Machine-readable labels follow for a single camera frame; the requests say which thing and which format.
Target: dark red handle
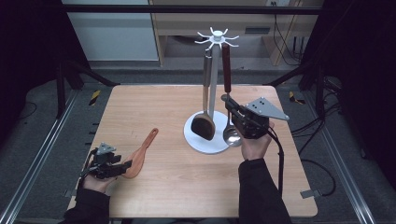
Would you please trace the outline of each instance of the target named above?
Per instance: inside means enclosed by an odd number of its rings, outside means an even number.
[[[224,90],[227,93],[231,92],[231,66],[230,66],[230,46],[223,44],[222,60],[223,60],[223,73],[224,73]]]

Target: white utensil stand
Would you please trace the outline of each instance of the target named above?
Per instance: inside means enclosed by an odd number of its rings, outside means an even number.
[[[211,66],[211,79],[210,79],[210,93],[209,93],[209,109],[208,114],[209,117],[213,119],[215,123],[216,130],[215,135],[212,140],[208,141],[203,137],[199,136],[196,133],[193,133],[191,130],[191,123],[194,119],[195,115],[202,114],[204,111],[198,111],[197,113],[191,115],[185,125],[184,125],[184,137],[186,141],[190,144],[192,148],[195,150],[205,153],[205,154],[218,154],[229,146],[224,142],[223,139],[223,131],[227,125],[227,116],[220,113],[219,111],[215,111],[215,102],[216,102],[216,87],[218,85],[218,71],[219,71],[219,56],[221,52],[221,44],[226,43],[232,47],[237,47],[236,45],[232,45],[228,43],[227,39],[236,39],[239,36],[229,38],[224,37],[228,30],[225,30],[224,33],[222,31],[213,31],[212,27],[210,30],[213,35],[201,35],[198,32],[198,35],[202,37],[208,38],[206,41],[197,42],[198,44],[204,44],[206,42],[211,42],[211,45],[206,50],[212,50],[212,66]]]

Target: table top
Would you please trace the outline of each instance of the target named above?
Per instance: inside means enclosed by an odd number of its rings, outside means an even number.
[[[108,190],[111,217],[238,217],[238,166],[240,147],[206,155],[186,141],[186,120],[202,111],[202,86],[117,86],[108,100],[92,143],[116,147],[125,159],[139,149],[153,128],[159,132],[149,146],[140,174],[122,176]],[[215,110],[227,114],[217,87]],[[273,87],[233,86],[231,96],[244,105],[261,96],[281,109]],[[312,217],[318,209],[313,198],[300,192],[310,189],[303,166],[284,120],[272,119],[285,151],[283,200],[292,217]],[[273,141],[265,161],[277,185],[278,148]],[[74,199],[69,207],[74,206]]]

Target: black horizontal bar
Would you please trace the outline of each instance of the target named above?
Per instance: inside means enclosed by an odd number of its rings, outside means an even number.
[[[45,9],[62,9],[66,12],[101,13],[208,13],[208,14],[277,14],[320,15],[334,13],[321,7],[243,7],[243,6],[142,6],[142,5],[69,5],[44,6]]]

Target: white panel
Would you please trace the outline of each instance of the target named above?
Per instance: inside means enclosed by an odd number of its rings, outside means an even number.
[[[64,4],[147,5],[147,0],[63,0]],[[148,13],[68,13],[88,61],[158,61]]]

